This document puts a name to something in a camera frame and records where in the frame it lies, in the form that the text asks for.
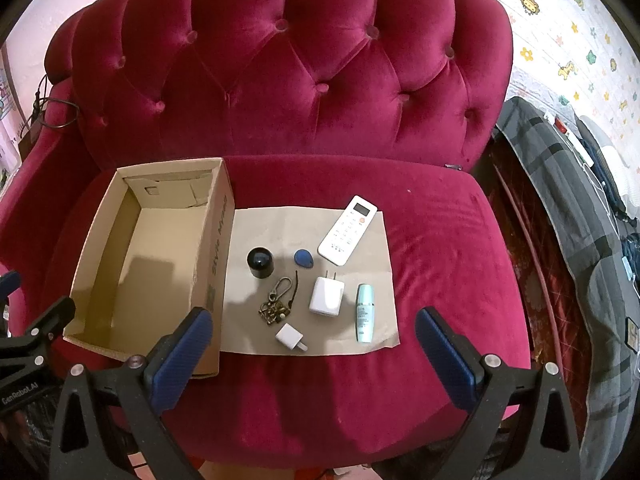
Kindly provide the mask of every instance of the silver bolt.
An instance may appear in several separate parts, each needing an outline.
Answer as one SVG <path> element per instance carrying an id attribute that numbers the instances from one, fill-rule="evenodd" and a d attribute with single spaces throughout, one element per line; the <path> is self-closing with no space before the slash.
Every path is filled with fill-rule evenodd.
<path id="1" fill-rule="evenodd" d="M 495 354 L 489 354 L 484 356 L 484 362 L 491 368 L 497 368 L 502 364 L 502 360 Z"/>
<path id="2" fill-rule="evenodd" d="M 140 368 L 146 359 L 142 355 L 132 355 L 129 359 L 127 359 L 127 366 L 135 370 L 136 368 Z"/>
<path id="3" fill-rule="evenodd" d="M 545 370 L 551 375 L 558 375 L 560 368 L 558 368 L 558 365 L 556 363 L 547 363 L 545 365 Z"/>
<path id="4" fill-rule="evenodd" d="M 73 377 L 78 377 L 78 375 L 81 375 L 82 372 L 84 372 L 84 366 L 80 364 L 73 365 L 71 367 L 71 375 L 73 375 Z"/>

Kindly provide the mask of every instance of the tufted sofa backrest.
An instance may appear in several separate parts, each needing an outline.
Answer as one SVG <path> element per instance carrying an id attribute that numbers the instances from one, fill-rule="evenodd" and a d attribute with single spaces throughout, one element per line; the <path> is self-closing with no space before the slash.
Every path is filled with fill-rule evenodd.
<path id="1" fill-rule="evenodd" d="M 335 153 L 468 170 L 512 59 L 497 0 L 98 0 L 45 66 L 103 169 Z"/>

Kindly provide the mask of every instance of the air conditioner remote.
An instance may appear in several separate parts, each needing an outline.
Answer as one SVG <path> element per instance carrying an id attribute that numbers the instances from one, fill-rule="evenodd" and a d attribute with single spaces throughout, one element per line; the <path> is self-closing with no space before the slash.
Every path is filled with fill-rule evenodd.
<path id="1" fill-rule="evenodd" d="M 318 253 L 332 264 L 343 266 L 373 220 L 376 211 L 378 208 L 372 203 L 354 196 L 320 243 Z"/>

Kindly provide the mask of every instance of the carabiner clip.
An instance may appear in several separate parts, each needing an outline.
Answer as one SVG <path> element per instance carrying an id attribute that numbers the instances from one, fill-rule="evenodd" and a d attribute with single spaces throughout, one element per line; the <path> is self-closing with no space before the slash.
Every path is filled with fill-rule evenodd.
<path id="1" fill-rule="evenodd" d="M 285 288 L 281 293 L 278 293 L 278 287 L 285 280 L 289 282 L 289 286 Z M 283 297 L 289 291 L 290 288 L 291 288 L 291 278 L 287 278 L 286 276 L 284 278 L 280 278 L 278 280 L 278 283 L 276 283 L 276 286 L 274 286 L 271 289 L 271 292 L 267 295 L 267 297 L 269 298 L 269 303 L 275 303 L 276 301 L 278 301 L 281 297 Z"/>

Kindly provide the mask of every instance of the sofa armrest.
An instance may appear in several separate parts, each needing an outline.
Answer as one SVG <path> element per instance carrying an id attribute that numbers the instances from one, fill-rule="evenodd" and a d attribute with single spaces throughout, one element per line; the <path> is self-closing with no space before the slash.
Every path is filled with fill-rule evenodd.
<path id="1" fill-rule="evenodd" d="M 53 97 L 73 100 L 70 79 L 55 85 Z M 49 102 L 46 121 L 64 124 L 75 110 Z M 60 229 L 74 203 L 98 174 L 75 121 L 42 128 L 33 151 L 0 200 L 0 273 L 15 269 L 22 286 L 10 297 L 10 330 L 21 334 L 38 314 L 47 268 Z"/>

